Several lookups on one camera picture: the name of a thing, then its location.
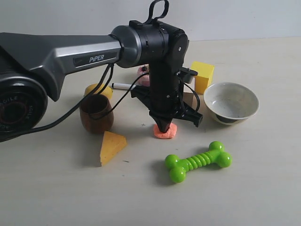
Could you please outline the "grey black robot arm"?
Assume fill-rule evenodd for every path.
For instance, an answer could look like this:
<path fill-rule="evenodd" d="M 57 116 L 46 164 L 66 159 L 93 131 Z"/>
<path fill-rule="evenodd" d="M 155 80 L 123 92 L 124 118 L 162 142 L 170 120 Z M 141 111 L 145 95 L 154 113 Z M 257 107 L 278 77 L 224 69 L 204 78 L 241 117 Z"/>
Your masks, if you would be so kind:
<path fill-rule="evenodd" d="M 105 65 L 111 77 L 114 65 L 148 65 L 150 85 L 131 86 L 128 92 L 148 109 L 159 130 L 173 119 L 198 126 L 203 116 L 182 98 L 184 85 L 197 73 L 184 68 L 189 40 L 184 30 L 151 20 L 130 21 L 109 35 L 0 35 L 0 139 L 54 127 L 60 120 L 37 127 L 48 99 L 60 97 L 69 74 Z"/>

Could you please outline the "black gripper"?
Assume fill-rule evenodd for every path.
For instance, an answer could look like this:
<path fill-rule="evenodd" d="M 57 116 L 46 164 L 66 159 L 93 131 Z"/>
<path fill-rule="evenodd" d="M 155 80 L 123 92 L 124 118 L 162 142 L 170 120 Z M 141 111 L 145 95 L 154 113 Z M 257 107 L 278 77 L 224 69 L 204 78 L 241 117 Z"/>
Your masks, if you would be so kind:
<path fill-rule="evenodd" d="M 168 133 L 173 129 L 172 120 L 179 119 L 192 122 L 198 127 L 203 115 L 189 107 L 183 101 L 183 84 L 171 95 L 151 93 L 150 87 L 136 86 L 131 90 L 131 97 L 138 98 L 148 109 L 149 115 L 154 119 L 154 133 Z"/>

